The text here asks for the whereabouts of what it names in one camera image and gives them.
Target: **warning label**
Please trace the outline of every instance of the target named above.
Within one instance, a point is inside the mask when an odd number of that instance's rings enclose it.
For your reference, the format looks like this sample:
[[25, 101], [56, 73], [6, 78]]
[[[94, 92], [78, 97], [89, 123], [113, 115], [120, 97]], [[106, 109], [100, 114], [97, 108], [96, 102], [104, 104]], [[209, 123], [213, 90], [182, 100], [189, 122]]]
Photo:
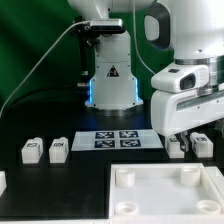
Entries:
[[114, 66], [112, 66], [112, 68], [110, 69], [107, 77], [119, 77], [119, 74]]

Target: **white cable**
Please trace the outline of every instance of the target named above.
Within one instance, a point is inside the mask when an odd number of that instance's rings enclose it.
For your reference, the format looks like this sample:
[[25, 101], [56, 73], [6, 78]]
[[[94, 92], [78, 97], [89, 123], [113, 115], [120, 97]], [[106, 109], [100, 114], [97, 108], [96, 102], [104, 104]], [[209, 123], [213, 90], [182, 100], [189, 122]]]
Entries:
[[151, 72], [153, 75], [155, 75], [155, 72], [150, 69], [146, 64], [145, 62], [143, 61], [139, 51], [138, 51], [138, 44], [137, 44], [137, 36], [136, 36], [136, 16], [135, 16], [135, 0], [132, 0], [132, 4], [133, 4], [133, 27], [134, 27], [134, 42], [135, 42], [135, 51], [137, 53], [137, 56], [140, 60], [140, 62], [144, 65], [144, 67], [149, 71]]
[[64, 31], [64, 33], [61, 34], [61, 36], [55, 41], [55, 43], [49, 48], [49, 50], [43, 55], [43, 57], [37, 62], [37, 64], [31, 69], [31, 71], [28, 73], [28, 75], [23, 79], [23, 81], [15, 88], [15, 90], [9, 95], [9, 97], [4, 102], [1, 111], [0, 111], [0, 119], [3, 114], [3, 110], [5, 109], [5, 106], [7, 103], [11, 100], [11, 98], [15, 95], [15, 93], [22, 87], [22, 85], [27, 81], [27, 79], [33, 74], [33, 72], [37, 69], [37, 67], [42, 63], [42, 61], [48, 56], [48, 54], [55, 48], [55, 46], [61, 41], [61, 39], [74, 27], [89, 23], [89, 21], [79, 22], [72, 24], [67, 30]]

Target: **green backdrop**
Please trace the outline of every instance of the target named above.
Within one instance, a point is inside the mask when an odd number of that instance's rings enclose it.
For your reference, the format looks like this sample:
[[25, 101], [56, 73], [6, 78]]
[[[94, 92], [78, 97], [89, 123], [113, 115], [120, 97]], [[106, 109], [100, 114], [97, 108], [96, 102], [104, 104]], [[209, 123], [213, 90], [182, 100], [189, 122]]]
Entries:
[[[144, 35], [144, 14], [145, 11], [137, 13], [139, 52], [145, 63], [158, 72], [172, 61], [173, 53], [158, 52], [149, 45]], [[67, 0], [0, 0], [0, 105], [76, 16], [78, 13], [72, 10]], [[133, 36], [131, 13], [114, 14], [112, 17], [122, 18]], [[87, 51], [89, 71], [93, 75], [93, 49]], [[133, 39], [132, 72], [139, 79], [140, 97], [149, 99], [153, 92], [150, 85], [152, 75], [138, 60]], [[15, 98], [41, 87], [75, 84], [79, 76], [78, 41], [76, 37], [67, 35]]]

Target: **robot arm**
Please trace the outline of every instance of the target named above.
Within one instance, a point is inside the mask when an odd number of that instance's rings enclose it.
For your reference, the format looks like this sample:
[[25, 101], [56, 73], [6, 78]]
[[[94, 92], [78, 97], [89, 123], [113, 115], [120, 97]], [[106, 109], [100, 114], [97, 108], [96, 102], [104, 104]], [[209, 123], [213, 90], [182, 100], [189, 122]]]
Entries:
[[[152, 78], [152, 127], [164, 136], [224, 117], [223, 6], [223, 0], [159, 0], [149, 8], [148, 39], [174, 49], [174, 63]], [[161, 29], [164, 12], [168, 29]], [[159, 44], [164, 39], [168, 44]]]
[[110, 12], [131, 12], [133, 2], [136, 10], [145, 9], [153, 0], [68, 0], [85, 20], [108, 19]]

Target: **printed label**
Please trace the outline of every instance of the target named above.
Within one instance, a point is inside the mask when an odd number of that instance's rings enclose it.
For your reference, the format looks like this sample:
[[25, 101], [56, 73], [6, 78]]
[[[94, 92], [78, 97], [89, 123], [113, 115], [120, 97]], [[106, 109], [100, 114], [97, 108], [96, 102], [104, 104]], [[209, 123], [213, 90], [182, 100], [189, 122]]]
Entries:
[[112, 131], [101, 131], [96, 132], [96, 139], [108, 139], [108, 138], [114, 138], [114, 132]]
[[54, 143], [54, 147], [62, 147], [64, 143]]
[[27, 144], [27, 147], [36, 147], [37, 146], [37, 143], [29, 143]]
[[176, 138], [170, 138], [170, 142], [178, 142]]
[[115, 148], [115, 141], [114, 140], [95, 141], [95, 148], [97, 149]]
[[141, 147], [141, 142], [139, 139], [120, 140], [120, 144], [123, 148]]
[[120, 131], [119, 132], [120, 138], [138, 138], [137, 131]]
[[206, 142], [207, 139], [204, 137], [196, 138], [199, 142]]

